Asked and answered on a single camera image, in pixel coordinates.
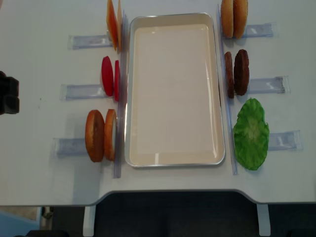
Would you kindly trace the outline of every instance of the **clear plastic holder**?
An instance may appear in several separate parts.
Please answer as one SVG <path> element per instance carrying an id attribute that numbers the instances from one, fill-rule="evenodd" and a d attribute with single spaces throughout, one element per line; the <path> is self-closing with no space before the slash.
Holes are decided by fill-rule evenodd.
<path id="1" fill-rule="evenodd" d="M 219 5 L 217 5 L 217 11 L 216 11 L 216 22 L 217 22 L 217 37 L 218 37 L 218 46 L 219 46 L 219 53 L 220 53 L 220 68 L 222 69 L 222 85 L 223 85 L 223 92 L 225 98 L 228 98 L 227 93 L 227 78 L 226 78 L 226 69 L 225 69 L 225 58 L 224 58 L 224 48 L 223 48 L 223 39 L 222 39 L 222 25 L 221 25 L 221 17 L 220 17 L 220 8 Z M 233 126 L 232 126 L 232 120 L 231 120 L 231 109 L 229 104 L 227 104 L 225 107 L 226 110 L 226 120 L 227 120 L 227 126 L 228 126 L 228 145 L 225 143 L 225 146 L 229 146 L 230 152 L 231 152 L 231 162 L 232 162 L 232 168 L 233 168 L 233 174 L 237 174 L 237 163 L 236 163 L 236 157 L 235 157 L 235 148 L 234 148 L 234 135 L 233 135 Z"/>
<path id="2" fill-rule="evenodd" d="M 108 98 L 102 85 L 65 85 L 60 88 L 59 99 L 62 101 L 80 100 L 80 99 L 98 99 Z"/>
<path id="3" fill-rule="evenodd" d="M 264 78 L 264 79 L 251 79 L 247 94 L 268 94 L 268 93 L 290 93 L 290 85 L 288 76 Z"/>
<path id="4" fill-rule="evenodd" d="M 83 48 L 104 48 L 113 47 L 111 38 L 108 35 L 101 36 L 69 36 L 67 48 L 83 49 Z"/>
<path id="5" fill-rule="evenodd" d="M 302 150 L 301 131 L 271 133 L 268 151 Z"/>
<path id="6" fill-rule="evenodd" d="M 115 140 L 115 160 L 114 160 L 114 176 L 121 177 L 121 163 L 124 160 L 124 141 L 125 141 L 125 108 L 127 103 L 127 65 L 129 48 L 129 24 L 128 18 L 123 11 L 122 23 L 122 50 L 119 57 L 120 64 L 120 80 L 119 80 L 119 100 L 118 100 L 118 127 Z"/>
<path id="7" fill-rule="evenodd" d="M 278 37 L 276 22 L 265 23 L 262 25 L 246 25 L 245 32 L 241 38 L 262 38 L 262 37 Z"/>
<path id="8" fill-rule="evenodd" d="M 54 138 L 52 152 L 54 157 L 89 157 L 84 138 Z"/>

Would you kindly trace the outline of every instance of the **tray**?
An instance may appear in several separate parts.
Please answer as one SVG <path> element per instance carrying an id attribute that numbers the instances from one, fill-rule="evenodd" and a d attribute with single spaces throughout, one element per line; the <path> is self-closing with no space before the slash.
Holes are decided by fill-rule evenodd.
<path id="1" fill-rule="evenodd" d="M 225 156 L 212 18 L 130 26 L 125 159 L 134 167 L 217 165 Z"/>

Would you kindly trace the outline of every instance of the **red tomato slice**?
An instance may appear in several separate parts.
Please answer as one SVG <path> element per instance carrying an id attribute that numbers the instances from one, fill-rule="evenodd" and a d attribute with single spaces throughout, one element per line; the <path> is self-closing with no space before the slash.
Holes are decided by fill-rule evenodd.
<path id="1" fill-rule="evenodd" d="M 113 96 L 114 89 L 114 78 L 113 78 L 113 68 L 110 61 L 110 58 L 106 56 L 102 61 L 102 83 L 104 87 L 104 91 L 107 96 Z"/>
<path id="2" fill-rule="evenodd" d="M 119 101 L 119 61 L 115 61 L 114 99 Z"/>

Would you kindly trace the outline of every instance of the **tomato slice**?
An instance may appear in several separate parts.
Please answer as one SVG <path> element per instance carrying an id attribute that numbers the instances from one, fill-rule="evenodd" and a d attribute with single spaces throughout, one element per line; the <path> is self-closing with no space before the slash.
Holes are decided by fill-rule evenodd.
<path id="1" fill-rule="evenodd" d="M 107 25 L 110 36 L 112 38 L 114 50 L 116 51 L 118 43 L 118 27 L 112 0 L 108 0 Z"/>
<path id="2" fill-rule="evenodd" d="M 119 61 L 115 61 L 115 76 L 114 76 L 114 99 L 119 101 Z"/>
<path id="3" fill-rule="evenodd" d="M 114 82 L 113 82 L 113 68 L 111 64 L 111 60 L 108 56 L 103 58 L 102 60 L 102 83 L 104 87 L 104 91 L 107 96 L 113 96 Z"/>
<path id="4" fill-rule="evenodd" d="M 119 51 L 122 51 L 122 10 L 120 8 L 120 0 L 118 0 L 118 48 Z"/>

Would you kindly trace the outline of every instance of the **lettuce leaf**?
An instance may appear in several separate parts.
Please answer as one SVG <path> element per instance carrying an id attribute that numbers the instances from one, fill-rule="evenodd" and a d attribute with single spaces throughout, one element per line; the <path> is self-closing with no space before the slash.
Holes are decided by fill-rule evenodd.
<path id="1" fill-rule="evenodd" d="M 258 100 L 250 98 L 242 106 L 233 132 L 236 160 L 246 169 L 257 170 L 267 157 L 270 132 Z"/>

